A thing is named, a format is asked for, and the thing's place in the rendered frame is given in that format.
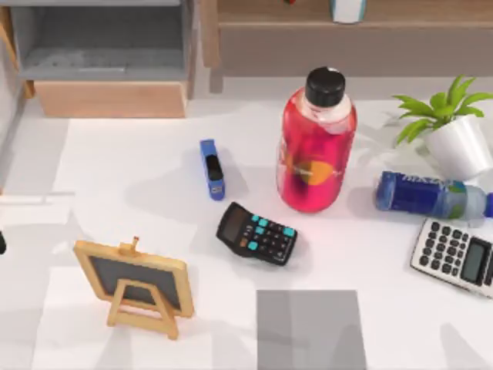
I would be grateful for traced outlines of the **blue stapler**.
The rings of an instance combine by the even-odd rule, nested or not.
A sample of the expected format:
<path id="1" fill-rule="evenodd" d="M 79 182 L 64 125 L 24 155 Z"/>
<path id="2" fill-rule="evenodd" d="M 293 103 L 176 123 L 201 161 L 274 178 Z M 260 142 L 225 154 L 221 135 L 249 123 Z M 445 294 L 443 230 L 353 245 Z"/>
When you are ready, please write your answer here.
<path id="1" fill-rule="evenodd" d="M 200 153 L 209 195 L 213 200 L 222 200 L 225 197 L 225 182 L 214 140 L 201 140 Z"/>

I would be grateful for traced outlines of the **black calculator with teal keys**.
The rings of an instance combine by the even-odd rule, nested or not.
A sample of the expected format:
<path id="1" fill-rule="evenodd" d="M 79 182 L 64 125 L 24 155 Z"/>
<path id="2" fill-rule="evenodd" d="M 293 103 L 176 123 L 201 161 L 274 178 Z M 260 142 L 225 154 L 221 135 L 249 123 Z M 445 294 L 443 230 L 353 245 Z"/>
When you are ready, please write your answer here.
<path id="1" fill-rule="evenodd" d="M 253 214 L 237 202 L 230 203 L 216 231 L 234 254 L 276 266 L 287 264 L 297 236 L 294 228 Z"/>

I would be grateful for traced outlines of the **red bottle with black cap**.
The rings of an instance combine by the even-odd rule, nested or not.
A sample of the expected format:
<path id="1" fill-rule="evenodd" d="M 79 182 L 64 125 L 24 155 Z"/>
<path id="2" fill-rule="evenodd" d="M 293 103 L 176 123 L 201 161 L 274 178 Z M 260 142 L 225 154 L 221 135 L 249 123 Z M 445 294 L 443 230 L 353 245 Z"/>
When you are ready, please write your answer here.
<path id="1" fill-rule="evenodd" d="M 283 110 L 277 190 L 303 213 L 327 209 L 337 199 L 357 129 L 357 111 L 337 69 L 311 70 Z"/>

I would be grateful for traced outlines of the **framed blackboard on wooden easel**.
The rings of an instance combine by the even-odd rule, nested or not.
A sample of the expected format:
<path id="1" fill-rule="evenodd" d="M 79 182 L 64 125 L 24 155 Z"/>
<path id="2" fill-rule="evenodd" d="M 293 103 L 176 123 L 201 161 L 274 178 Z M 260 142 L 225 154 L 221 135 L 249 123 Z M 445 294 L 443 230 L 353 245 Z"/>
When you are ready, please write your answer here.
<path id="1" fill-rule="evenodd" d="M 117 247 L 78 240 L 74 253 L 95 295 L 111 304 L 107 325 L 129 325 L 176 340 L 178 317 L 194 313 L 187 264 L 137 251 L 138 237 Z"/>

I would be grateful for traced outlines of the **grey square mat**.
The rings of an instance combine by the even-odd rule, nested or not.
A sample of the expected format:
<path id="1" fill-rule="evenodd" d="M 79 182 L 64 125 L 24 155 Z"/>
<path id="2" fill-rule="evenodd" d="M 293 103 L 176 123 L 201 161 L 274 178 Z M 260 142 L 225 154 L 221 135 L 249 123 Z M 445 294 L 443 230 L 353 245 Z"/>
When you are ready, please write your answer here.
<path id="1" fill-rule="evenodd" d="M 357 292 L 257 292 L 257 370 L 367 370 Z"/>

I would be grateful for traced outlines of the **pale wooden drawer front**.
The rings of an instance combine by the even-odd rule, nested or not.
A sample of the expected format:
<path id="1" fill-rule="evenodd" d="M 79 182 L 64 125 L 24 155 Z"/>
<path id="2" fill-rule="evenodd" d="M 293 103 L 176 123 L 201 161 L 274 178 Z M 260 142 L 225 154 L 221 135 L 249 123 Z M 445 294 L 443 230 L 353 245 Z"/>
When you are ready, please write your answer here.
<path id="1" fill-rule="evenodd" d="M 183 118 L 189 83 L 41 81 L 35 91 L 47 116 L 58 118 Z"/>

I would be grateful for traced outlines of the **blue plastic bottle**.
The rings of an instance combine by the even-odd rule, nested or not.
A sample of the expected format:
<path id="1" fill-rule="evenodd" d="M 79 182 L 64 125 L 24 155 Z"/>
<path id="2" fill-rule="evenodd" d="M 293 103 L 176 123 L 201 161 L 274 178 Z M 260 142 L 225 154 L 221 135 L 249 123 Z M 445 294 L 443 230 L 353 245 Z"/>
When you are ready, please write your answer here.
<path id="1" fill-rule="evenodd" d="M 384 171 L 375 190 L 378 210 L 444 220 L 493 219 L 493 193 L 458 180 Z"/>

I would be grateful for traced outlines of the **wooden open shelf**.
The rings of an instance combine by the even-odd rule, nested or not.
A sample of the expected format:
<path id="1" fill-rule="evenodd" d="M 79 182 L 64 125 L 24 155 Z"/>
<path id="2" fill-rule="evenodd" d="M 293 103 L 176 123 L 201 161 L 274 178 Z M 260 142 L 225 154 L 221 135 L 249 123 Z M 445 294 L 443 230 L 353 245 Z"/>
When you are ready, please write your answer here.
<path id="1" fill-rule="evenodd" d="M 367 0 L 362 22 L 330 0 L 198 0 L 203 64 L 228 77 L 493 78 L 493 0 Z"/>

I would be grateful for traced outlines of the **white and teal cup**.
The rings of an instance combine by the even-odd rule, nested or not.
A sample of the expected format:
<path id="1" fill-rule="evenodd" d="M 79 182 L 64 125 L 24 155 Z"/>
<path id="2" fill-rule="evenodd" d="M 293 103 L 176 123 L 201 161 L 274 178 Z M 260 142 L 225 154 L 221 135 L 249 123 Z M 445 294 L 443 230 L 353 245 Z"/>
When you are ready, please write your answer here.
<path id="1" fill-rule="evenodd" d="M 330 0 L 332 21 L 340 24 L 362 22 L 367 0 Z"/>

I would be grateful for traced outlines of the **grey pierced drawer inside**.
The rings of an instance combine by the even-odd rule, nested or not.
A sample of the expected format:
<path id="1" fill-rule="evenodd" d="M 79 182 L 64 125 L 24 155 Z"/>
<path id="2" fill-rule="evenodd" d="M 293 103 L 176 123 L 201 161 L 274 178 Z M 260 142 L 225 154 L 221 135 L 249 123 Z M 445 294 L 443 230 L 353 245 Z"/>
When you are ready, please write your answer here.
<path id="1" fill-rule="evenodd" d="M 10 8 L 21 77 L 183 81 L 193 0 L 0 0 Z"/>

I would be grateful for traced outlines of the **green plant in white pot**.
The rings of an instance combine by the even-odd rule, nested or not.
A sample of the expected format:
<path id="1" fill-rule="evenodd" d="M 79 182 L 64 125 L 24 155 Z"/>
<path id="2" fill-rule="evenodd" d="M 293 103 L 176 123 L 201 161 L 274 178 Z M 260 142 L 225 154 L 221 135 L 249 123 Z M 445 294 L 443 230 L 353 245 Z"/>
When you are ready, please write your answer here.
<path id="1" fill-rule="evenodd" d="M 405 111 L 401 119 L 411 121 L 395 140 L 398 146 L 422 138 L 424 146 L 441 172 L 454 180 L 472 180 L 493 169 L 491 153 L 478 122 L 485 117 L 475 103 L 493 100 L 493 92 L 468 89 L 475 77 L 459 75 L 443 92 L 435 93 L 426 103 L 407 95 L 394 95 Z"/>

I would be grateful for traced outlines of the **silver calculator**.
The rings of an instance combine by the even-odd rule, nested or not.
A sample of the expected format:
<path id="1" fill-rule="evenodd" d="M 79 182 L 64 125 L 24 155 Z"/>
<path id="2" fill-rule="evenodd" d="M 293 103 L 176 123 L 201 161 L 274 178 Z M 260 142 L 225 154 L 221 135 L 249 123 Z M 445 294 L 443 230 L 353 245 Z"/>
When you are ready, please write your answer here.
<path id="1" fill-rule="evenodd" d="M 493 300 L 493 243 L 443 220 L 424 221 L 410 267 Z"/>

